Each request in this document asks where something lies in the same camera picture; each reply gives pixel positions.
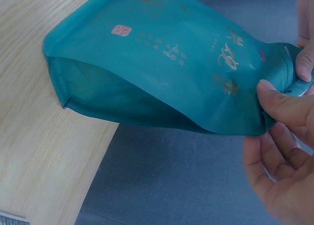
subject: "finger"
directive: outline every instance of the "finger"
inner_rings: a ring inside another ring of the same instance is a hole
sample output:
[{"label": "finger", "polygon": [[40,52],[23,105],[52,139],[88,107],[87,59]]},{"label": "finger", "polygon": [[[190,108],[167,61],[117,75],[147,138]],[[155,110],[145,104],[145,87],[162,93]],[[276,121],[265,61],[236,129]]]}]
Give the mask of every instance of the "finger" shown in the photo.
[{"label": "finger", "polygon": [[259,138],[247,137],[244,139],[243,165],[253,191],[265,203],[265,198],[275,183],[268,177],[264,169]]},{"label": "finger", "polygon": [[287,164],[270,133],[260,136],[262,162],[270,176],[276,181],[291,177],[294,170]]},{"label": "finger", "polygon": [[305,145],[314,149],[314,136],[307,127],[289,127],[290,131],[296,135]]},{"label": "finger", "polygon": [[308,3],[309,0],[297,0],[298,33],[299,37],[310,39]]},{"label": "finger", "polygon": [[270,134],[286,162],[293,169],[298,170],[309,159],[310,155],[301,149],[286,125],[276,123],[270,129]]},{"label": "finger", "polygon": [[314,66],[314,42],[310,41],[296,58],[296,73],[300,79],[309,82]]},{"label": "finger", "polygon": [[275,120],[287,126],[307,126],[314,131],[314,95],[288,96],[277,92],[266,80],[260,81],[257,93],[261,106]]}]

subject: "wood grain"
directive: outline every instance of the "wood grain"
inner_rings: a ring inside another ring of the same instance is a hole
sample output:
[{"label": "wood grain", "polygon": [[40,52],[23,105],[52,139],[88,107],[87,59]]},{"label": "wood grain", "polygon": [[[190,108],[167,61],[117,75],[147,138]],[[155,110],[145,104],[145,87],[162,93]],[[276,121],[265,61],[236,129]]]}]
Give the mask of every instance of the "wood grain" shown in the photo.
[{"label": "wood grain", "polygon": [[117,124],[63,110],[44,36],[87,0],[0,0],[0,210],[74,224]]}]

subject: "teal bag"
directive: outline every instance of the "teal bag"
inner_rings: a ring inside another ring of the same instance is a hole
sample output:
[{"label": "teal bag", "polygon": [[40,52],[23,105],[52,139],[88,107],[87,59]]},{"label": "teal bag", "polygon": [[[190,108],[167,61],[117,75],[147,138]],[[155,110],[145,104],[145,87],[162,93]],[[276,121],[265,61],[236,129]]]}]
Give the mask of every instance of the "teal bag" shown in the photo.
[{"label": "teal bag", "polygon": [[113,122],[219,135],[273,124],[256,85],[299,96],[301,51],[262,43],[197,0],[90,0],[45,38],[64,108]]}]

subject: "fingernail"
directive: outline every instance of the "fingernail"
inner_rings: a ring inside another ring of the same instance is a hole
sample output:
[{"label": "fingernail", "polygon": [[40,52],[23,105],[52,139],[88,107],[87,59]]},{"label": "fingernail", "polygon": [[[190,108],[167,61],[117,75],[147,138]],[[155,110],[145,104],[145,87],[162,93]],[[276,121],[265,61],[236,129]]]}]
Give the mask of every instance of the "fingernail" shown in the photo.
[{"label": "fingernail", "polygon": [[311,72],[305,67],[299,68],[299,74],[301,76],[300,78],[306,82],[309,82],[312,79]]},{"label": "fingernail", "polygon": [[265,90],[276,90],[276,88],[265,79],[260,80],[258,86]]}]

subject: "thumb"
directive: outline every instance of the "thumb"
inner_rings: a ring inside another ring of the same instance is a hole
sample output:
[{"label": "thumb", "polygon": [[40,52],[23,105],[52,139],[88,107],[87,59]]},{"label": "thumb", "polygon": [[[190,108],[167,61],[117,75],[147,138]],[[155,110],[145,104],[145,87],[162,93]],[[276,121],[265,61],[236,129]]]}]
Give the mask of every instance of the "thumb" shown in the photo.
[{"label": "thumb", "polygon": [[257,93],[262,108],[273,119],[290,127],[308,127],[314,132],[314,95],[288,96],[266,80],[260,81]]},{"label": "thumb", "polygon": [[300,79],[309,82],[312,79],[311,72],[314,67],[314,40],[299,53],[296,58],[296,73]]}]

